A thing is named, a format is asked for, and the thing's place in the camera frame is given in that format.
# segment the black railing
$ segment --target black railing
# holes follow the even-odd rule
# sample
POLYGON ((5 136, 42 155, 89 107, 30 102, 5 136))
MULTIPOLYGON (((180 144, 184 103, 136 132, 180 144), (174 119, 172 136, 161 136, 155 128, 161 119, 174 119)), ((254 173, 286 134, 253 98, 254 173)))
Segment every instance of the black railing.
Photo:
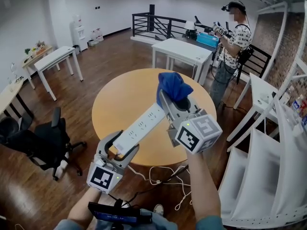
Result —
MULTIPOLYGON (((169 38, 182 37, 182 35, 185 35, 186 32, 184 26, 187 21, 176 18, 157 16, 154 14, 154 5, 150 5, 150 12, 133 14, 132 20, 133 36, 141 35, 144 37, 163 41, 169 38)), ((212 30, 211 27, 205 25, 196 25, 196 28, 197 27, 209 31, 212 30)), ((244 64, 242 72, 249 75, 249 72, 246 71, 246 68, 248 68, 254 73, 259 74, 259 77, 261 78, 271 59, 271 56, 253 45, 251 45, 251 47, 254 49, 254 53, 244 64)))
MULTIPOLYGON (((155 36, 151 35, 156 34, 162 35, 165 37, 165 39, 168 39, 185 35, 186 29, 184 28, 184 25, 187 21, 176 18, 157 16, 146 12, 133 14, 132 22, 133 36, 142 35, 156 39, 155 36)), ((199 25, 197 27, 203 29, 211 29, 210 27, 204 25, 199 25)))

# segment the hand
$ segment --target hand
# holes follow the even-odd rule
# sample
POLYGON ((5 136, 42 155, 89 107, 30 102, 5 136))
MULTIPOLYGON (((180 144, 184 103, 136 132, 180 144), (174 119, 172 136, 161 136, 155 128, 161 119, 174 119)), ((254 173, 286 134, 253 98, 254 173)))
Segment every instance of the hand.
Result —
POLYGON ((218 38, 221 38, 222 34, 220 34, 218 31, 215 32, 215 35, 218 37, 218 38))

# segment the person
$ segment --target person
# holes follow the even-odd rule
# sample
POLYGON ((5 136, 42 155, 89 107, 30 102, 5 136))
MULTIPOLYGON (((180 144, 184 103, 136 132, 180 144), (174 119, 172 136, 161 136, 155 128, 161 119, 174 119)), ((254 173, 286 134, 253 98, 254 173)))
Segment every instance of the person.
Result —
POLYGON ((220 38, 222 52, 220 54, 220 63, 216 71, 214 81, 211 85, 209 95, 213 100, 215 108, 217 109, 222 101, 226 88, 229 82, 233 79, 233 74, 238 67, 237 57, 239 52, 247 49, 251 43, 252 35, 249 28, 245 6, 240 1, 232 1, 228 4, 230 17, 238 23, 233 36, 228 40, 225 35, 218 33, 215 30, 215 35, 220 38))
MULTIPOLYGON (((221 202, 210 175, 207 163, 202 153, 192 155, 187 153, 191 194, 196 218, 197 230, 222 230, 221 202)), ((89 188, 83 197, 71 209, 68 218, 62 220, 55 230, 85 230, 93 219, 93 215, 87 208, 89 202, 97 203, 101 192, 95 188, 89 188)), ((129 230, 177 230, 177 225, 169 222, 163 216, 161 205, 155 207, 152 213, 152 224, 131 227, 123 225, 129 230)), ((97 221, 96 230, 110 230, 112 222, 97 221)))

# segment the electrical outlet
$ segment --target electrical outlet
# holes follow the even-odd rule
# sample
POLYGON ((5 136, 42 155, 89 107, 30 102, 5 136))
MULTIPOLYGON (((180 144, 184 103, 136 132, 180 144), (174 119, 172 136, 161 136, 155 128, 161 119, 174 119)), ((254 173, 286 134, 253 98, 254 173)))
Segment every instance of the electrical outlet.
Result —
POLYGON ((164 110, 157 103, 154 103, 113 142, 114 147, 120 154, 125 155, 160 123, 164 117, 164 110))

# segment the jeans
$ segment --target jeans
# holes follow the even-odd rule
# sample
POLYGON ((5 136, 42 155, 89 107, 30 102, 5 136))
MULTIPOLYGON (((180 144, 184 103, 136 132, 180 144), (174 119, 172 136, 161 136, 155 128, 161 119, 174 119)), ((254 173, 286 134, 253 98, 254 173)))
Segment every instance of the jeans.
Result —
POLYGON ((216 109, 219 107, 219 104, 222 101, 227 86, 230 80, 233 78, 235 71, 236 69, 233 69, 227 66, 223 61, 220 61, 214 77, 214 81, 209 91, 209 95, 213 100, 216 109))

